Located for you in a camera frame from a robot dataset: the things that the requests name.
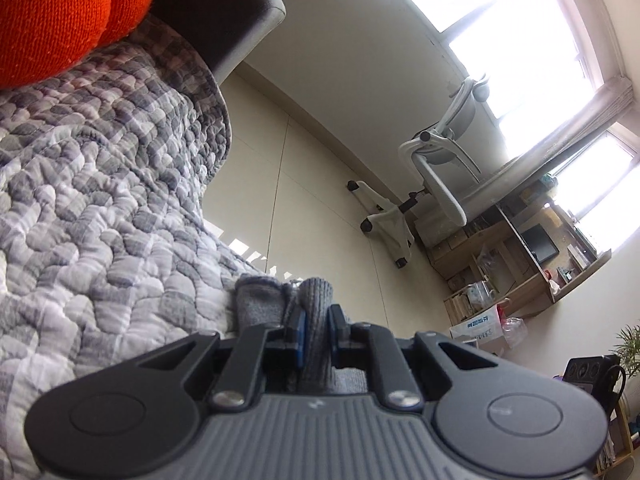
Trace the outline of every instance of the quilted blanket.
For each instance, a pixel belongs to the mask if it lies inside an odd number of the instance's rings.
[[[229,150],[198,54],[148,17],[60,76],[0,91],[0,479],[38,470],[22,432],[45,391],[231,326],[257,271],[203,226]]]

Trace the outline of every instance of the baseboard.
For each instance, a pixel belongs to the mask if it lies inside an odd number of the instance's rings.
[[[329,130],[322,126],[311,114],[309,114],[304,108],[302,108],[291,97],[285,94],[280,88],[269,81],[265,76],[258,72],[255,68],[248,65],[246,62],[241,62],[234,73],[244,79],[249,85],[254,87],[258,92],[265,97],[276,103],[287,114],[289,114],[293,120],[295,120],[300,126],[312,134],[322,144],[324,144],[329,150],[331,150],[335,156],[337,156],[344,164],[346,164],[351,170],[357,174],[362,180],[369,184],[376,192],[385,198],[395,202],[401,203],[402,200],[397,197],[385,184],[376,177],[373,172],[364,165],[364,163],[349,150],[337,137],[334,136]],[[408,212],[408,220],[413,222],[415,216],[411,211]]]

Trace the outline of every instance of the floor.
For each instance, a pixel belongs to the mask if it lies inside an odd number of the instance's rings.
[[[281,280],[327,279],[352,320],[398,337],[446,332],[450,291],[427,257],[414,246],[399,270],[383,241],[360,231],[366,212],[346,189],[356,174],[239,76],[222,93],[233,141],[202,204],[220,239]]]

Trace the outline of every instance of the screw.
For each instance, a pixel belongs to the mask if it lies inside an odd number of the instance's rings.
[[[420,396],[406,390],[396,390],[388,394],[386,398],[398,408],[411,408],[420,403]]]
[[[224,390],[213,396],[213,402],[222,408],[238,408],[244,404],[244,395],[233,390]]]

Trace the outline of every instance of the white swivel chair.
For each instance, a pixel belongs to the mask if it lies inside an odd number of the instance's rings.
[[[452,222],[460,227],[466,225],[464,210],[431,165],[455,162],[465,168],[476,182],[479,181],[478,165],[456,140],[471,124],[476,114],[476,102],[484,102],[488,97],[488,79],[485,76],[478,81],[467,77],[453,96],[453,101],[441,120],[400,145],[400,160],[424,188],[409,193],[409,199],[401,205],[387,200],[361,180],[350,180],[347,183],[349,191],[356,195],[365,208],[369,208],[371,202],[375,204],[375,210],[370,211],[371,214],[362,221],[360,229],[368,233],[375,227],[382,233],[398,268],[404,267],[411,259],[410,247],[414,243],[414,236],[409,231],[404,213],[418,203],[418,196],[432,194]]]

